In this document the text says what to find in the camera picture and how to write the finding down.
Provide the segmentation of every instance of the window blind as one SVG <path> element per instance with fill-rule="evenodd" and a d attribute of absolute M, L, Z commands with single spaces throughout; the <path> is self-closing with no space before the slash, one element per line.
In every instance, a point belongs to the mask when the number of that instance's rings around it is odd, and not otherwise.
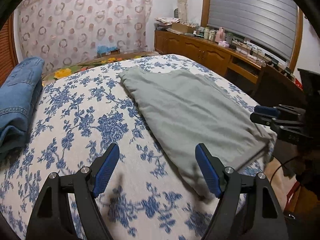
<path fill-rule="evenodd" d="M 225 27 L 286 59 L 291 57 L 296 22 L 293 0 L 210 0 L 208 26 Z"/>

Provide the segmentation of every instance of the orange louvered door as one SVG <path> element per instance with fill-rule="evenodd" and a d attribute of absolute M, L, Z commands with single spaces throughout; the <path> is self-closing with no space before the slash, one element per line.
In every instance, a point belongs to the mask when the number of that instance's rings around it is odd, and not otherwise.
<path fill-rule="evenodd" d="M 0 86 L 18 64 L 13 37 L 13 14 L 0 30 Z"/>

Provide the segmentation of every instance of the blue floral bedsheet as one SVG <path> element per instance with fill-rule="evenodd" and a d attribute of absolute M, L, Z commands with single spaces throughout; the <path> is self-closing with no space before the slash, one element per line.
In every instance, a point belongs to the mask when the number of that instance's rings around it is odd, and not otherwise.
<path fill-rule="evenodd" d="M 120 147 L 120 160 L 96 201 L 113 238 L 192 240 L 204 234 L 218 201 L 199 201 L 168 165 L 137 105 L 119 83 L 117 74 L 134 65 L 152 72 L 187 69 L 208 75 L 248 114 L 257 104 L 216 73 L 177 55 L 103 65 L 47 85 L 36 106 L 28 146 L 0 163 L 0 211 L 20 238 L 25 238 L 32 207 L 49 173 L 62 176 L 90 166 L 112 142 Z M 263 169 L 261 157 L 243 172 L 255 175 Z M 69 199 L 76 231 L 84 238 L 74 195 Z"/>

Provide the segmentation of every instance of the white wall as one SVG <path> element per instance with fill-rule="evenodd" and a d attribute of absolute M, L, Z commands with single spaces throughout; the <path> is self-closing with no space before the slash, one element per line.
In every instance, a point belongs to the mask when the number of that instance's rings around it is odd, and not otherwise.
<path fill-rule="evenodd" d="M 202 3 L 203 3 L 203 0 L 188 0 L 188 3 L 187 3 L 188 22 L 200 24 L 201 15 L 202 15 Z"/>
<path fill-rule="evenodd" d="M 301 48 L 293 73 L 301 81 L 298 68 L 320 73 L 320 39 L 309 21 L 304 17 Z"/>
<path fill-rule="evenodd" d="M 177 0 L 153 0 L 153 5 L 151 9 L 151 14 L 149 17 L 149 21 L 147 22 L 146 26 L 146 43 L 148 46 L 149 51 L 154 50 L 154 18 L 155 17 L 173 17 L 173 11 L 177 8 Z M 17 52 L 18 61 L 21 62 L 23 60 L 21 47 L 20 47 L 20 40 L 18 37 L 18 14 L 17 10 L 14 12 L 13 17 L 13 28 L 14 28 L 14 42 Z"/>

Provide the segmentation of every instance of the bed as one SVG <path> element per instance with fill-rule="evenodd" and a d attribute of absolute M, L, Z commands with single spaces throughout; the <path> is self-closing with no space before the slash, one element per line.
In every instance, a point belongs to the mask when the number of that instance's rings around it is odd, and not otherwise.
<path fill-rule="evenodd" d="M 200 239 L 218 200 L 202 201 L 184 183 L 153 138 L 118 73 L 137 65 L 166 73 L 186 69 L 211 77 L 248 114 L 257 103 L 206 67 L 178 55 L 144 57 L 85 70 L 44 87 L 30 127 L 30 141 L 0 163 L 0 211 L 21 239 L 37 195 L 51 172 L 61 176 L 89 166 L 110 143 L 120 159 L 106 191 L 96 199 L 114 239 Z M 267 132 L 275 139 L 269 127 Z M 263 171 L 269 153 L 242 170 Z M 75 198 L 69 195 L 77 234 L 85 238 Z M 239 207 L 244 196 L 239 199 Z"/>

